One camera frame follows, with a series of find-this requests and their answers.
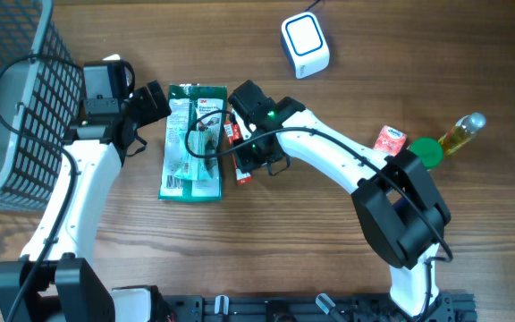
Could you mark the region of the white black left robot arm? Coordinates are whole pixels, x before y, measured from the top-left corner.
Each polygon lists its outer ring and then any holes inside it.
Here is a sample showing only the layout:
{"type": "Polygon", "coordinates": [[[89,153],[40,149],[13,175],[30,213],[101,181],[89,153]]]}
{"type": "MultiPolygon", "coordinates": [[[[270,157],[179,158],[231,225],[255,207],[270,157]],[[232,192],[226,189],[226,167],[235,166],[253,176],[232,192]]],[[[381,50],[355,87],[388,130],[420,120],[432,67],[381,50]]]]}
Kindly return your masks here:
{"type": "Polygon", "coordinates": [[[81,114],[53,143],[5,127],[63,157],[45,213],[15,261],[0,262],[6,321],[113,321],[119,306],[91,266],[106,197],[141,127],[170,115],[157,81],[138,88],[123,59],[82,65],[81,114]]]}

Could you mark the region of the green lid glass jar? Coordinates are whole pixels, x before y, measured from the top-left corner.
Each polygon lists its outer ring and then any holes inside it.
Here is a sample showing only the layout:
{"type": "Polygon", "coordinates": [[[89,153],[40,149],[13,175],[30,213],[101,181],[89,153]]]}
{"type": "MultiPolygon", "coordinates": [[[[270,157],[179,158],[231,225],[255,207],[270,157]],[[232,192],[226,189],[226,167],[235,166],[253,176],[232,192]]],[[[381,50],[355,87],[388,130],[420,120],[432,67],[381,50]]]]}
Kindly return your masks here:
{"type": "Polygon", "coordinates": [[[418,156],[426,170],[438,167],[443,161],[443,149],[440,143],[432,138],[419,138],[409,145],[409,151],[418,156]]]}

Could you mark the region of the red tissue pack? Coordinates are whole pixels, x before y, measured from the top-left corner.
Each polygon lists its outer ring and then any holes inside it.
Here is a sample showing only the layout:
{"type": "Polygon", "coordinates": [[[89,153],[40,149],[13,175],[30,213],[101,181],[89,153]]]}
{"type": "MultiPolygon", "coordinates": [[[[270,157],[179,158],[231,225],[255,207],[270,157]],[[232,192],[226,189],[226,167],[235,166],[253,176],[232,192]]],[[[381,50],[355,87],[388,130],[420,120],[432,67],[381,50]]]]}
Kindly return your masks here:
{"type": "Polygon", "coordinates": [[[384,152],[390,156],[396,156],[403,148],[407,135],[391,126],[384,125],[376,139],[373,150],[384,152]]]}

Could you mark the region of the green white glove package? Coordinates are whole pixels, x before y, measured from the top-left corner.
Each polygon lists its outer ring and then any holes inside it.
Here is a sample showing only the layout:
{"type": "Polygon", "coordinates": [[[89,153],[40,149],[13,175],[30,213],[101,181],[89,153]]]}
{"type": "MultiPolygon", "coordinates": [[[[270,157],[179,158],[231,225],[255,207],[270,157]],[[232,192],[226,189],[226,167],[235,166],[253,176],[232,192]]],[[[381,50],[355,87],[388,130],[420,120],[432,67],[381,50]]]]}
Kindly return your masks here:
{"type": "Polygon", "coordinates": [[[219,161],[227,88],[171,85],[166,118],[165,155],[158,198],[182,202],[222,198],[219,161]]]}

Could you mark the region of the red stick sachet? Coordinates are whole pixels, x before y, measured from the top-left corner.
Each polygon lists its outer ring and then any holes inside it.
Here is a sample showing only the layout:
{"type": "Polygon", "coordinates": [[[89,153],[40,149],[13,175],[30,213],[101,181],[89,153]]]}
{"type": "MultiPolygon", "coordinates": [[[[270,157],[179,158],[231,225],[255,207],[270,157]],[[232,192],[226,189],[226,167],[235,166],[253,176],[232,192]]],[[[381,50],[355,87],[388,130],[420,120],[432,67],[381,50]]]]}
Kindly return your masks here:
{"type": "MultiPolygon", "coordinates": [[[[237,123],[226,120],[224,122],[224,129],[225,129],[226,137],[229,142],[229,146],[231,148],[233,148],[237,143],[243,142],[240,126],[237,123]]],[[[243,173],[240,170],[238,161],[236,160],[236,156],[232,156],[232,160],[233,160],[237,184],[242,185],[242,184],[250,182],[252,180],[251,174],[243,173]]]]}

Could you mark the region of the yellow oil bottle silver cap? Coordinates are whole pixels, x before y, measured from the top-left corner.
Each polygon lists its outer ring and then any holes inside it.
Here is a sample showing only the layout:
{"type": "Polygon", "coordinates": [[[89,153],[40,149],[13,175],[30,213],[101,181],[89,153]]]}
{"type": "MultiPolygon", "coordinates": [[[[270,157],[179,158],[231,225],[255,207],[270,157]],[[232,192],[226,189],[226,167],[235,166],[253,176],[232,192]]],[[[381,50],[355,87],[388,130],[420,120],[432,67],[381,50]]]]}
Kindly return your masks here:
{"type": "Polygon", "coordinates": [[[481,113],[463,116],[439,140],[446,156],[452,155],[461,146],[472,140],[486,125],[486,118],[481,113]]]}

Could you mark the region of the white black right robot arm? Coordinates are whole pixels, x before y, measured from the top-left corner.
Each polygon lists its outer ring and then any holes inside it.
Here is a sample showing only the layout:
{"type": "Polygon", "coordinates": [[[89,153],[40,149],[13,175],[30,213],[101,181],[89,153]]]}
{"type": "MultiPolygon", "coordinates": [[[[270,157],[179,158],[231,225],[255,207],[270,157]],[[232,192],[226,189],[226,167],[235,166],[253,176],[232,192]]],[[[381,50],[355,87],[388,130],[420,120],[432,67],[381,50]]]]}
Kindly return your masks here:
{"type": "Polygon", "coordinates": [[[273,101],[251,80],[228,102],[244,138],[233,148],[241,170],[297,158],[340,185],[367,243],[390,267],[393,303],[408,318],[429,318],[439,295],[437,252],[448,247],[443,237],[451,214],[420,158],[409,150],[390,156],[367,148],[296,99],[273,101]]]}

